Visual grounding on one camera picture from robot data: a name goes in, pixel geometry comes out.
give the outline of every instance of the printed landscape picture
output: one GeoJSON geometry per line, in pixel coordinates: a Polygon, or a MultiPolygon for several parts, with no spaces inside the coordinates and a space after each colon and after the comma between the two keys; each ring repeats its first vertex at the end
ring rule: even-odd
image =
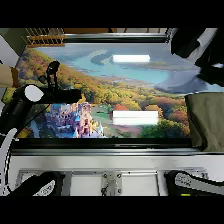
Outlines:
{"type": "MultiPolygon", "coordinates": [[[[74,104],[53,104],[20,133],[20,138],[189,138],[187,108],[182,94],[159,91],[155,85],[175,72],[196,72],[197,67],[170,54],[167,44],[66,44],[65,47],[25,49],[17,69],[22,85],[44,84],[50,62],[61,64],[58,83],[81,89],[74,104]],[[149,63],[114,63],[114,54],[150,55],[149,63]],[[113,124],[114,110],[158,111],[156,125],[113,124]]],[[[3,101],[14,92],[8,88],[3,101]]],[[[46,105],[33,106],[28,120],[46,105]]]]}

